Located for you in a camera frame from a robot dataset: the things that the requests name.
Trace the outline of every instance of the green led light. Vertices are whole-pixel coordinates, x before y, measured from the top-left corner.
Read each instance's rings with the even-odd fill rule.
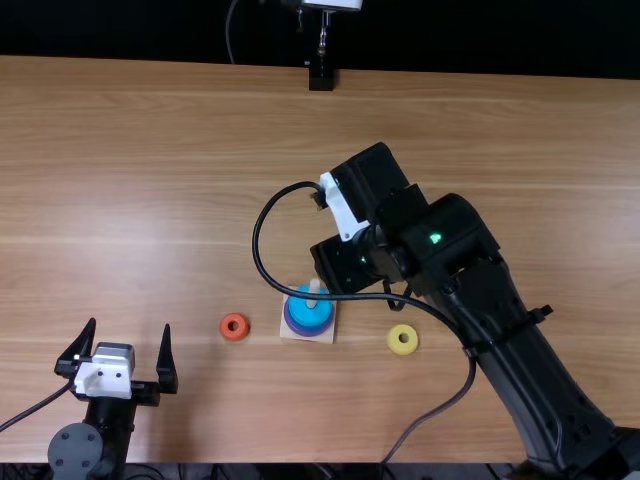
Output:
[[[431,235],[429,235],[429,239],[431,240],[431,243],[435,245],[442,240],[442,235],[440,235],[439,233],[432,233]]]

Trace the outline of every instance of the orange ring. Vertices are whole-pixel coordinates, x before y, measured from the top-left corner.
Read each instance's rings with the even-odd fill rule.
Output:
[[[220,334],[231,342],[238,342],[249,334],[249,321],[239,313],[230,313],[220,322]]]

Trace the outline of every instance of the purple ring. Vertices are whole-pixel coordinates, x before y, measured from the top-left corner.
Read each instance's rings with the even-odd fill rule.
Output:
[[[296,322],[291,316],[291,313],[289,313],[289,300],[291,300],[291,297],[287,298],[287,302],[284,304],[284,321],[294,333],[297,333],[302,337],[315,337],[324,333],[329,328],[329,325],[331,325],[331,322],[333,321],[333,305],[331,305],[331,315],[329,315],[329,320],[327,322],[316,328],[305,328]]]

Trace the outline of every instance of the black clamp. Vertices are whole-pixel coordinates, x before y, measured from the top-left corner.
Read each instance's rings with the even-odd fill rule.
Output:
[[[467,357],[477,358],[483,353],[487,353],[496,345],[506,343],[514,335],[520,333],[525,328],[542,323],[544,319],[552,313],[553,308],[551,308],[550,305],[545,305],[540,308],[534,308],[533,310],[527,312],[527,316],[522,322],[517,323],[513,327],[504,329],[497,337],[486,342],[480,342],[468,347],[463,347],[462,350],[467,355]]]

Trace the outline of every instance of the white peg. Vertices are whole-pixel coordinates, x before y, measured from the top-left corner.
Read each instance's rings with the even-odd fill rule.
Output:
[[[320,280],[312,278],[309,282],[309,293],[320,293]],[[307,308],[316,308],[317,300],[307,300]]]

